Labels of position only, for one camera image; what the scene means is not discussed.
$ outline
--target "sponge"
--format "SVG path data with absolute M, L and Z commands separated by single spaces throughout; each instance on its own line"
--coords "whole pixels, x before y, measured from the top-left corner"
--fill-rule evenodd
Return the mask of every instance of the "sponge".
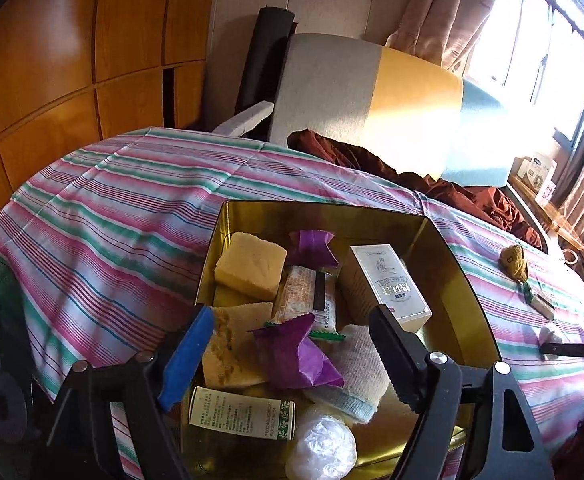
M 236 306 L 244 305 L 247 303 L 258 303 L 258 300 L 246 296 L 242 292 L 233 290 L 225 285 L 216 285 L 216 290 L 214 290 L 214 301 L 212 306 Z
M 254 336 L 272 317 L 271 303 L 213 308 L 215 327 L 203 353 L 205 386 L 217 390 L 246 388 L 267 381 L 261 369 Z
M 277 296 L 287 251 L 247 233 L 234 233 L 214 269 L 214 279 L 251 298 L 272 301 Z

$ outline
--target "metal screw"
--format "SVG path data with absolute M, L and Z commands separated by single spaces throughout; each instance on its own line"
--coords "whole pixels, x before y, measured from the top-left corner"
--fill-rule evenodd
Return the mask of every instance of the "metal screw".
M 81 359 L 80 361 L 76 361 L 73 365 L 72 365 L 72 370 L 74 372 L 84 372 L 85 370 L 88 369 L 88 362 Z
M 432 352 L 429 355 L 429 360 L 437 365 L 444 365 L 448 362 L 448 356 L 445 355 L 443 352 Z
M 498 371 L 499 374 L 507 375 L 510 373 L 510 365 L 504 363 L 503 361 L 498 361 L 494 364 L 494 369 Z
M 134 359 L 139 363 L 149 363 L 154 359 L 154 353 L 151 350 L 141 350 L 134 356 Z

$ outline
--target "purple packet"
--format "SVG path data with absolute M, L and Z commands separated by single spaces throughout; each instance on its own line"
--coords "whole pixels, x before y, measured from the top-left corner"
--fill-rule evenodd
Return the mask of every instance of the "purple packet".
M 308 337 L 313 323 L 314 314 L 309 313 L 280 325 L 250 331 L 259 350 L 261 366 L 275 388 L 343 386 L 343 376 Z
M 286 265 L 297 265 L 318 270 L 321 267 L 338 267 L 328 243 L 334 238 L 329 231 L 302 230 L 290 233 L 295 247 L 288 253 Z

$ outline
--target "red-brown cloth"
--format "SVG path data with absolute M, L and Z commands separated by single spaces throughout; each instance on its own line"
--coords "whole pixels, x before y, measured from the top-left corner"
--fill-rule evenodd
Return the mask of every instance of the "red-brown cloth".
M 463 187 L 431 176 L 397 173 L 365 148 L 328 139 L 312 130 L 293 132 L 287 137 L 288 147 L 308 153 L 337 166 L 365 171 L 394 184 L 419 191 L 460 211 L 503 229 L 515 237 L 541 249 L 541 237 L 524 219 L 514 202 L 495 187 Z

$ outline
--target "small cardboard box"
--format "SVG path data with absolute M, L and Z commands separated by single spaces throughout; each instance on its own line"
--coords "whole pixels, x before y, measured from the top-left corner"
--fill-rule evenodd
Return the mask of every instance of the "small cardboard box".
M 358 324 L 367 325 L 369 313 L 379 304 L 387 305 L 407 332 L 418 332 L 432 315 L 390 244 L 350 247 L 339 274 L 339 285 Z

